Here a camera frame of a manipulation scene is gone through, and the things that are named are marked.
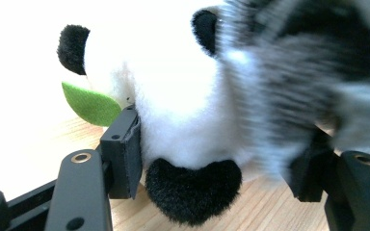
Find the brass insert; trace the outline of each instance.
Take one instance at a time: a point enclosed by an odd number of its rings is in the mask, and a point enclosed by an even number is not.
[[[87,162],[92,157],[90,153],[80,153],[71,158],[71,161],[75,164],[81,164]]]
[[[358,155],[355,155],[354,158],[356,158],[360,163],[362,163],[366,166],[370,166],[370,158],[369,157],[358,154]]]

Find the gray fuzzy plush toy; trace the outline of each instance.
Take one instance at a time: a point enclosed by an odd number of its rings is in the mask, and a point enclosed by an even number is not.
[[[331,146],[370,148],[370,0],[226,0],[217,32],[241,139],[288,178],[314,124]]]

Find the panda ear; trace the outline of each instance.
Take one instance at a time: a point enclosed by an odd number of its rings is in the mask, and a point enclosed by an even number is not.
[[[86,40],[90,30],[77,25],[67,25],[59,39],[57,54],[60,63],[68,70],[86,75],[84,69],[84,53]]]
[[[215,32],[218,17],[213,11],[200,10],[192,17],[192,28],[198,43],[210,57],[215,56]]]

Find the black bracket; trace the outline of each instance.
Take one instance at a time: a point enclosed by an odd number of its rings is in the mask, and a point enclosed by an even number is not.
[[[134,198],[143,165],[140,120],[124,109],[96,150],[67,155],[57,180],[7,202],[0,192],[0,230],[113,230],[109,198]]]
[[[331,231],[370,230],[370,155],[336,155],[330,136],[318,129],[311,146],[291,165],[289,187],[301,202],[320,202]]]

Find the green leaf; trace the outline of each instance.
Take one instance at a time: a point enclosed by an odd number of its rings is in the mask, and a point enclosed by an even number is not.
[[[121,112],[119,104],[111,97],[93,90],[76,87],[62,82],[68,105],[87,122],[107,127]]]

